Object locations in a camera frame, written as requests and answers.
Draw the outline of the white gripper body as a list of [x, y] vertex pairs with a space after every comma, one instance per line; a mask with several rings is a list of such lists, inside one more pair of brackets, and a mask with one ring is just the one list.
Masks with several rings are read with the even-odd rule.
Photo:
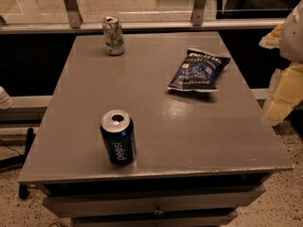
[[279, 40], [280, 56], [295, 62], [303, 62], [303, 0], [286, 18]]

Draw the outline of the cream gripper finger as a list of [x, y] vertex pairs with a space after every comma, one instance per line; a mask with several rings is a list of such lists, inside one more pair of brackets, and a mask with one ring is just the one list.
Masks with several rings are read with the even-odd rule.
[[276, 69], [271, 77], [261, 122], [281, 123], [303, 100], [303, 64], [292, 62], [285, 70]]
[[267, 49], [279, 48], [279, 41], [282, 28], [283, 25], [276, 26], [271, 32], [261, 38], [258, 45]]

